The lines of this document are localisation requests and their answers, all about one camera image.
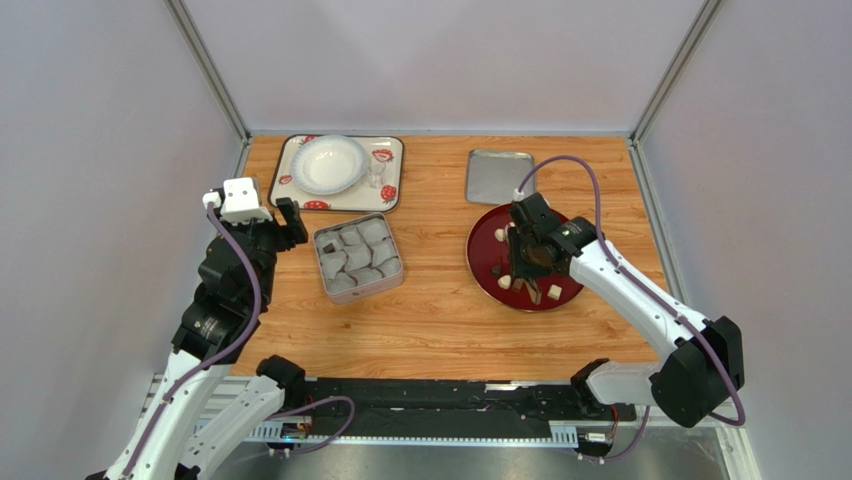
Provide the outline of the metal tongs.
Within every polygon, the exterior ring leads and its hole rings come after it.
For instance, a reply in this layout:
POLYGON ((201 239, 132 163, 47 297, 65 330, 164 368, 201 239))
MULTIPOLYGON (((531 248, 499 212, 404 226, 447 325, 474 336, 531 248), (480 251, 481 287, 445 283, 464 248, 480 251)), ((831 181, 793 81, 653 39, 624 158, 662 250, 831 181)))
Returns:
POLYGON ((542 291, 537 281, 535 279, 524 279, 523 282, 532 304, 540 305, 542 301, 542 291))

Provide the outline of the red round plate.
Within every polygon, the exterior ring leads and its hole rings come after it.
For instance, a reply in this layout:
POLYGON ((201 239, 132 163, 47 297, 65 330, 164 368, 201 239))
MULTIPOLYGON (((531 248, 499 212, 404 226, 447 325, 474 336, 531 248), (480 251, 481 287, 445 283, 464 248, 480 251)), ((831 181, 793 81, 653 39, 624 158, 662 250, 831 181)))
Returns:
POLYGON ((474 279, 489 297, 515 310, 544 312, 567 305, 584 289, 570 277, 553 275, 537 279, 542 291, 542 301, 540 305, 533 305, 524 279, 515 278, 510 274, 508 242, 498 242, 494 236, 495 230, 506 227, 511 222, 509 207, 509 204, 503 204, 490 209, 474 224, 468 235, 466 260, 474 279), (504 275, 510 275, 512 278, 509 289, 501 289, 498 286, 498 279, 504 275), (559 300, 547 296, 551 285, 562 288, 559 300))

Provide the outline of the square chocolate tin box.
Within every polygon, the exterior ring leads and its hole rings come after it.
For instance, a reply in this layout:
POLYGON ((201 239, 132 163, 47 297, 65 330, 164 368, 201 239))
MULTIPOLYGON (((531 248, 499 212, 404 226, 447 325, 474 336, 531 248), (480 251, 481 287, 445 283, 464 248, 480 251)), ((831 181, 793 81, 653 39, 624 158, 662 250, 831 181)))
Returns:
POLYGON ((405 273, 386 216, 370 213, 322 228, 312 237, 325 294, 342 305, 401 286, 405 273), (334 253, 324 253, 332 244, 334 253))

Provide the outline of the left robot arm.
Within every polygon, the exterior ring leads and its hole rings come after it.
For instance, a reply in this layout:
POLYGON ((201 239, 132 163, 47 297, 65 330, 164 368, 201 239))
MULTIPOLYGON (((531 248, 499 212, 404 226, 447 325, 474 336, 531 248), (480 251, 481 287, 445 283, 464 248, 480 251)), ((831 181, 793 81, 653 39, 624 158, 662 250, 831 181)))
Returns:
POLYGON ((154 400, 97 479, 209 479, 255 427, 283 407, 304 403, 304 369, 272 355, 234 400, 197 425, 268 310, 278 253, 308 240, 299 205, 289 198, 276 203, 281 220, 256 201, 245 221, 227 218, 226 207, 236 202, 217 192, 204 202, 218 234, 199 266, 201 283, 172 339, 154 400))

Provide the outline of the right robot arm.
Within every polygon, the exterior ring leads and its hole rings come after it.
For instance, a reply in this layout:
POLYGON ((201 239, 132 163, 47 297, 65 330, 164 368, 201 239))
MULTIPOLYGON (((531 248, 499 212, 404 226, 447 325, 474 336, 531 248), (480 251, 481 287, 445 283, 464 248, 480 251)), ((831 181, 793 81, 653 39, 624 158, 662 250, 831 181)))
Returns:
POLYGON ((539 193, 514 194, 506 238, 511 274, 525 280, 567 277, 596 293, 656 353, 655 362, 599 359, 571 379, 586 408, 634 404, 659 408, 691 428, 734 400, 744 385, 742 332, 729 318, 709 320, 636 269, 583 217, 561 220, 539 193))

